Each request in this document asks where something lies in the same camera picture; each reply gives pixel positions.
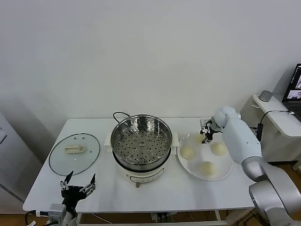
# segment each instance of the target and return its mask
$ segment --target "laptop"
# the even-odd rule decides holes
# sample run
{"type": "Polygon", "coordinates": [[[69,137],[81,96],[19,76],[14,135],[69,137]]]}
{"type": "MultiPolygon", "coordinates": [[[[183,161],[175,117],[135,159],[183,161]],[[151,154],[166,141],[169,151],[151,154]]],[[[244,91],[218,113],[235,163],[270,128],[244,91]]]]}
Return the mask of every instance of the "laptop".
{"type": "Polygon", "coordinates": [[[297,64],[282,103],[301,121],[301,64],[297,64]]]}

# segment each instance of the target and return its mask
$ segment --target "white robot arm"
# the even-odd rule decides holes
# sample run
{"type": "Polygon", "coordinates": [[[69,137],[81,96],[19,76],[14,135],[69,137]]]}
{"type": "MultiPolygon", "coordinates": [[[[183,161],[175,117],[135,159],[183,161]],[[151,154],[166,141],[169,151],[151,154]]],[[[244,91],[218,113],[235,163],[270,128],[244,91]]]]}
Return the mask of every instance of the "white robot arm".
{"type": "Polygon", "coordinates": [[[201,130],[207,143],[218,132],[222,132],[232,159],[256,182],[249,194],[260,215],[272,226],[301,226],[289,216],[301,210],[299,190],[284,170],[264,161],[260,142],[234,108],[221,107],[201,130]]]}

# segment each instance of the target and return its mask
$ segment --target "glass lid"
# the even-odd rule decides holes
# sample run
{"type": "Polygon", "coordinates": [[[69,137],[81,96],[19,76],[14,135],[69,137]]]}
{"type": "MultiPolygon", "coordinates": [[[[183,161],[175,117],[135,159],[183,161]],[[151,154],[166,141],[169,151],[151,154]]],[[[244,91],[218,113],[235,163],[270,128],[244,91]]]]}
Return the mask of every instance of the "glass lid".
{"type": "Polygon", "coordinates": [[[73,175],[88,169],[100,152],[98,140],[87,133],[73,134],[61,140],[51,151],[49,166],[61,176],[73,175]]]}

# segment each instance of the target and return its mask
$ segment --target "stainless steel steamer basket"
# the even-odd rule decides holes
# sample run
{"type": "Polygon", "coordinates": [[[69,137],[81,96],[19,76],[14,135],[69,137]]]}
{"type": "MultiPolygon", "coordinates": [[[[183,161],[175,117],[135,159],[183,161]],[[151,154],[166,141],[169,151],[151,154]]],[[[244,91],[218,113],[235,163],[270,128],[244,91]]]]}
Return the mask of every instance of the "stainless steel steamer basket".
{"type": "Polygon", "coordinates": [[[115,160],[132,172],[150,172],[162,166],[171,153],[171,144],[167,124],[146,114],[124,119],[111,134],[115,160]]]}

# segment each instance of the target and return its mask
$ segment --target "steamed bun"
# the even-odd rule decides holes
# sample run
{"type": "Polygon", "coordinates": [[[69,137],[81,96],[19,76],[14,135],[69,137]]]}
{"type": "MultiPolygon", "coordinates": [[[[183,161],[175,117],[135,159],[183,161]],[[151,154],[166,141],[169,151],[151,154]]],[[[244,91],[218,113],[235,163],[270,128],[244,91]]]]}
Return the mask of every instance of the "steamed bun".
{"type": "Polygon", "coordinates": [[[217,168],[212,162],[205,161],[201,164],[200,171],[203,175],[211,177],[217,173],[217,168]]]}
{"type": "Polygon", "coordinates": [[[225,144],[216,142],[210,146],[211,151],[218,156],[227,154],[228,149],[225,144]]]}
{"type": "Polygon", "coordinates": [[[196,143],[201,144],[205,140],[205,135],[204,134],[199,134],[196,136],[196,143]]]}
{"type": "Polygon", "coordinates": [[[191,147],[184,146],[181,148],[181,155],[184,159],[193,159],[195,156],[195,151],[191,147]]]}

